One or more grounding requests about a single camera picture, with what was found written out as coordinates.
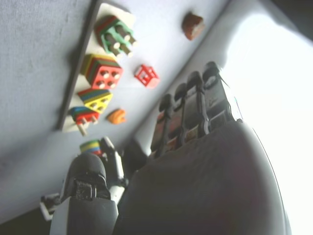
orange object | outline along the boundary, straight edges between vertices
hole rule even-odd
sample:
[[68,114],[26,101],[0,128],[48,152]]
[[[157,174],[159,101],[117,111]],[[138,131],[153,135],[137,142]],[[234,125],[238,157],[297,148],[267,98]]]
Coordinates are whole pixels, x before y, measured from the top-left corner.
[[122,122],[126,122],[125,119],[126,112],[123,109],[115,110],[113,113],[111,113],[107,119],[112,124],[121,124]]

brown object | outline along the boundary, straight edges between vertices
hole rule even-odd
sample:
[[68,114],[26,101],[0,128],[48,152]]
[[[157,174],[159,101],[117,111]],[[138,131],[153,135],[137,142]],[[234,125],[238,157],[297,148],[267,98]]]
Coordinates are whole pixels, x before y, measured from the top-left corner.
[[189,40],[198,37],[204,29],[203,18],[189,13],[182,22],[182,29]]
[[122,110],[122,109],[118,109],[118,110],[115,110],[113,113],[111,113],[107,119],[110,121],[110,123],[112,124],[120,124],[122,122],[126,122],[126,119],[125,119],[125,110]]

red square block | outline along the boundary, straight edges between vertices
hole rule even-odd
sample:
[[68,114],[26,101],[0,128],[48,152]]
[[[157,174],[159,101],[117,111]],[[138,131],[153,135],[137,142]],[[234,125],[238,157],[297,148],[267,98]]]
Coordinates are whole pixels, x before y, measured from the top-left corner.
[[141,65],[135,74],[137,78],[145,87],[153,89],[158,85],[160,79],[154,69],[149,66]]

